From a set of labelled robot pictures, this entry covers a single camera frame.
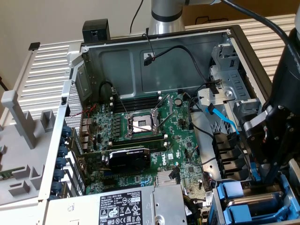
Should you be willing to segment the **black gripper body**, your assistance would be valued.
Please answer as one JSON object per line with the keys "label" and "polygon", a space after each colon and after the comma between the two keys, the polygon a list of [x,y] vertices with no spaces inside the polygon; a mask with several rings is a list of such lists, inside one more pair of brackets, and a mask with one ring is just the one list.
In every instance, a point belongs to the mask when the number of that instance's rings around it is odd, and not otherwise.
{"label": "black gripper body", "polygon": [[282,106],[297,116],[300,114],[300,71],[287,46],[273,77],[269,104],[273,108]]}

